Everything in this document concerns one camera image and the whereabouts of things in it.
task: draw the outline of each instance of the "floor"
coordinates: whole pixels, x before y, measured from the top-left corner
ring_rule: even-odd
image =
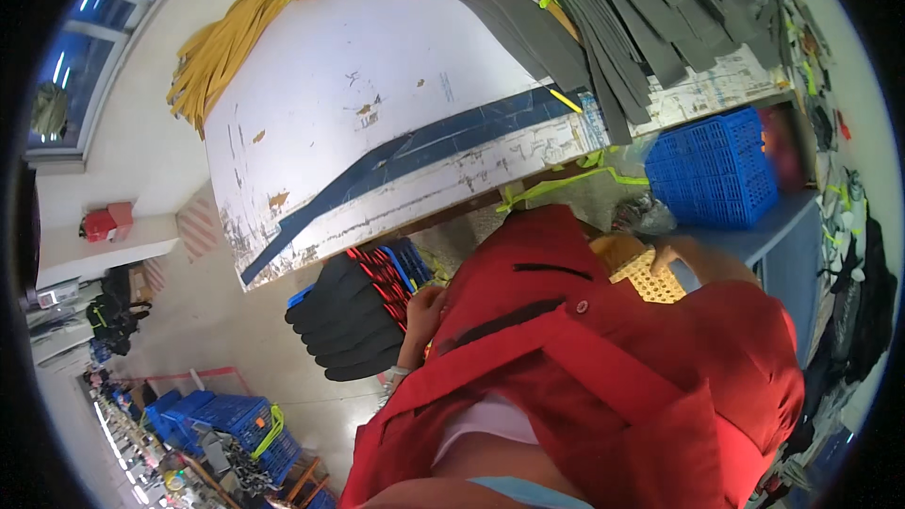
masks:
[[[614,203],[632,192],[598,174],[532,199],[529,207],[569,202],[579,218],[606,230]],[[213,200],[209,184],[184,211],[191,211],[195,224],[203,226],[204,218],[197,211],[205,207],[204,201]],[[213,205],[210,212],[217,224]],[[430,249],[451,276],[504,216],[493,207],[478,209],[412,239]],[[352,465],[356,427],[376,412],[380,383],[377,378],[326,380],[322,368],[283,321],[286,300],[317,279],[319,266],[243,293],[222,231],[206,230],[214,239],[197,231],[193,237],[184,234],[186,245],[155,260],[158,286],[163,289],[154,298],[151,315],[141,321],[140,333],[132,337],[129,355],[115,357],[108,365],[126,378],[235,367],[253,394],[280,405],[289,432],[311,455],[321,457],[331,487],[341,491]],[[205,248],[198,247],[198,240]],[[213,391],[241,392],[234,377],[203,381]],[[160,379],[152,384],[160,393],[173,387],[194,389],[191,379]]]

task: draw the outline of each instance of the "workbench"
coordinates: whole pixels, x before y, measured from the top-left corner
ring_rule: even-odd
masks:
[[[651,120],[631,126],[633,137],[786,92],[781,74],[763,69],[747,47],[706,73],[688,71],[668,90],[649,77]],[[288,4],[205,123],[214,196],[237,274],[276,236],[280,219],[368,151],[469,111],[480,120],[491,103],[542,85],[457,0]],[[350,199],[312,221],[245,289],[605,147],[593,97],[582,100],[582,115],[532,123],[428,160]]]

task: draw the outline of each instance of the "red jacket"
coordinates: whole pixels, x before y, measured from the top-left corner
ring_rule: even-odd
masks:
[[[646,303],[568,207],[512,215],[452,280],[424,367],[359,427],[341,506],[428,477],[447,421],[494,391],[594,506],[738,507],[798,419],[795,348],[753,284]]]

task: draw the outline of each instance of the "bundle of yellow straps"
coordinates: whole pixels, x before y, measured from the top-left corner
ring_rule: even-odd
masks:
[[[207,115],[239,70],[267,25],[290,0],[237,0],[217,22],[199,30],[178,52],[179,67],[166,94],[180,114],[205,139]]]

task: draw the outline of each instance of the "window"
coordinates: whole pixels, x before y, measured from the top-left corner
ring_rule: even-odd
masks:
[[[34,84],[26,159],[83,163],[133,32],[154,0],[74,0]],[[82,166],[67,167],[78,172]]]

